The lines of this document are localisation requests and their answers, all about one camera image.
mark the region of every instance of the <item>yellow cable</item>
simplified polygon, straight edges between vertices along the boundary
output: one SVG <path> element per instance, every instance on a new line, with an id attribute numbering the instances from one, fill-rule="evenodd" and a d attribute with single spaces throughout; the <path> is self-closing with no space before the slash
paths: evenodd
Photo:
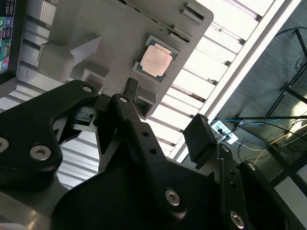
<path id="1" fill-rule="evenodd" d="M 259 154 L 259 156 L 258 156 L 257 159 L 255 160 L 254 164 L 257 163 L 258 159 L 263 155 L 264 152 L 265 152 L 265 150 L 263 150 L 263 151 Z"/>
<path id="2" fill-rule="evenodd" d="M 297 128 L 297 129 L 294 130 L 292 133 L 295 133 L 296 131 L 299 131 L 300 129 L 302 129 L 302 128 L 306 127 L 306 126 L 307 126 L 307 124 L 301 126 L 300 128 Z M 288 134 L 286 134 L 286 135 L 283 135 L 283 136 L 280 137 L 280 138 L 277 138 L 276 140 L 274 140 L 274 141 L 271 142 L 271 145 L 274 144 L 275 142 L 279 141 L 280 139 L 283 139 L 283 138 L 287 137 L 288 135 L 290 135 L 290 134 L 292 134 L 292 133 L 288 133 Z M 257 163 L 258 159 L 263 155 L 264 152 L 265 152 L 265 150 L 263 150 L 263 151 L 259 154 L 259 156 L 256 158 L 254 164 Z"/>
<path id="3" fill-rule="evenodd" d="M 293 133 L 295 133 L 296 131 L 299 131 L 300 129 L 302 129 L 302 128 L 306 127 L 306 126 L 307 126 L 307 124 L 301 126 L 300 128 L 297 128 L 296 130 L 293 131 Z M 286 136 L 288 136 L 288 135 L 290 135 L 290 134 L 292 134 L 292 133 L 287 133 L 286 135 L 283 135 L 282 137 L 280 137 L 280 138 L 278 138 L 278 139 L 272 141 L 272 142 L 271 142 L 271 145 L 274 144 L 275 142 L 279 141 L 280 139 L 285 138 Z"/>

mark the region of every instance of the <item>power outlet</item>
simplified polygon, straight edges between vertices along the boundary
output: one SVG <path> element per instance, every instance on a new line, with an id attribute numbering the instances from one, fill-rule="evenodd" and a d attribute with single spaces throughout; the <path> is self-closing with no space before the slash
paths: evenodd
<path id="1" fill-rule="evenodd" d="M 222 139 L 225 139 L 227 136 L 229 136 L 228 140 L 226 139 L 226 141 L 231 145 L 239 140 L 239 138 L 234 133 L 232 133 L 231 130 L 227 128 L 227 126 L 224 125 L 221 121 L 216 122 L 211 127 L 215 130 L 215 132 L 223 137 Z"/>

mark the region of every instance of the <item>blue cable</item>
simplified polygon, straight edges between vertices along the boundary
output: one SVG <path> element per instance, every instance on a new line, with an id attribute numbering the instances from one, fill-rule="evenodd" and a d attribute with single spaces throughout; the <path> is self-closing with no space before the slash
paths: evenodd
<path id="1" fill-rule="evenodd" d="M 268 122 L 265 122 L 265 123 L 273 123 L 273 122 L 276 122 L 276 121 L 279 121 L 280 119 L 274 119 L 274 120 L 271 120 L 271 121 L 268 121 Z M 215 122 L 215 121 L 229 121 L 229 122 L 242 122 L 244 124 L 250 124 L 250 125 L 263 125 L 265 124 L 264 122 L 245 122 L 245 121 L 242 121 L 242 120 L 234 120 L 234 119 L 217 119 L 217 120 L 213 120 L 212 122 Z"/>

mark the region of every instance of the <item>black cable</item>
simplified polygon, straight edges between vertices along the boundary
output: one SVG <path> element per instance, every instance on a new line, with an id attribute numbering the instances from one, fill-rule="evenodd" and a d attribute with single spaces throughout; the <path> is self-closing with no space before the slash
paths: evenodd
<path id="1" fill-rule="evenodd" d="M 283 33 L 286 33 L 286 32 L 288 32 L 288 31 L 292 31 L 292 30 L 296 30 L 296 29 L 307 29 L 307 27 L 298 26 L 298 27 L 286 29 L 286 30 L 283 30 L 283 31 L 280 31 L 279 33 L 277 33 L 277 34 L 275 35 L 275 37 L 277 37 L 278 35 L 281 35 L 281 34 L 283 34 Z"/>
<path id="2" fill-rule="evenodd" d="M 248 142 L 248 140 L 244 141 L 244 139 L 243 139 L 243 140 L 241 141 L 241 143 L 239 144 L 239 147 L 238 147 L 238 150 L 237 150 L 237 155 L 238 155 L 238 158 L 239 158 L 240 161 L 242 161 L 241 156 L 240 156 L 240 148 L 241 148 L 241 146 L 242 146 L 244 143 L 246 143 L 246 142 Z"/>
<path id="3" fill-rule="evenodd" d="M 291 131 L 289 131 L 289 130 L 287 130 L 287 129 L 285 129 L 285 128 L 281 128 L 280 126 L 276 126 L 276 125 L 273 125 L 273 124 L 271 124 L 271 123 L 266 123 L 266 122 L 263 122 L 263 123 L 266 124 L 266 125 L 270 125 L 270 126 L 274 126 L 274 127 L 276 127 L 276 128 L 282 129 L 282 130 L 285 131 L 286 133 L 292 133 L 293 135 L 295 135 L 295 136 L 297 136 L 297 137 L 299 137 L 299 138 L 301 138 L 301 139 L 307 140 L 306 138 L 303 138 L 302 136 L 300 136 L 300 135 L 298 135 L 298 134 L 296 134 L 296 133 L 294 133 L 294 132 L 291 132 Z"/>

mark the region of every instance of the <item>bolt hole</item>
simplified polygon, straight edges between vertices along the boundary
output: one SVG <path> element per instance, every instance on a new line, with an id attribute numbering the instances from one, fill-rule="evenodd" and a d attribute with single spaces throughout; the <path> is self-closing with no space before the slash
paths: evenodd
<path id="1" fill-rule="evenodd" d="M 143 131 L 142 134 L 143 134 L 143 136 L 145 136 L 145 137 L 149 137 L 149 134 L 148 134 L 147 132 L 145 132 L 145 131 Z"/>
<path id="2" fill-rule="evenodd" d="M 152 154 L 156 154 L 156 153 L 157 153 L 157 150 L 155 150 L 154 148 L 150 148 L 150 149 L 149 149 L 149 152 L 152 153 Z"/>
<path id="3" fill-rule="evenodd" d="M 46 151 L 43 150 L 43 149 L 38 149 L 38 150 L 35 151 L 35 153 L 36 153 L 36 154 L 43 154 L 43 155 L 45 155 L 45 154 L 46 154 Z"/>
<path id="4" fill-rule="evenodd" d="M 234 222 L 237 226 L 241 224 L 241 221 L 237 215 L 234 215 Z"/>
<path id="5" fill-rule="evenodd" d="M 95 119 L 95 120 L 93 121 L 93 125 L 96 126 L 96 127 L 98 127 L 98 126 L 99 126 L 99 120 L 98 120 L 98 119 Z"/>
<path id="6" fill-rule="evenodd" d="M 231 186 L 232 186 L 234 189 L 236 189 L 236 185 L 235 185 L 235 183 L 230 182 L 230 184 L 231 184 Z"/>
<path id="7" fill-rule="evenodd" d="M 170 194 L 169 194 L 169 198 L 171 198 L 172 201 L 176 201 L 176 196 L 175 196 L 174 193 L 170 193 Z"/>

